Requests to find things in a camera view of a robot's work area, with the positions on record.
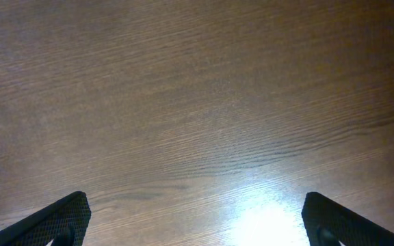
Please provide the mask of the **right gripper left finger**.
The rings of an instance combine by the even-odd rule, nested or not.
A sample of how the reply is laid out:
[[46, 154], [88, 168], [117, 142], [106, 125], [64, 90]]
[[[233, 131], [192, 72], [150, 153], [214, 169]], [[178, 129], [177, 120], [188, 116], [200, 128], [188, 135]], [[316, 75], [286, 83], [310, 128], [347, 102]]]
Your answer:
[[73, 192], [0, 231], [0, 246], [82, 246], [91, 218], [87, 196]]

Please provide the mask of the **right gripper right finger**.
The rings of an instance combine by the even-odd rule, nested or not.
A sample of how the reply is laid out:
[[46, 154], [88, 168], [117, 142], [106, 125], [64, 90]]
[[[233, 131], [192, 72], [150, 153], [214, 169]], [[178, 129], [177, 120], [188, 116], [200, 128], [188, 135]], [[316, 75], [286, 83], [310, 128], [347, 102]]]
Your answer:
[[318, 193], [306, 194], [302, 219], [311, 246], [388, 246], [394, 233]]

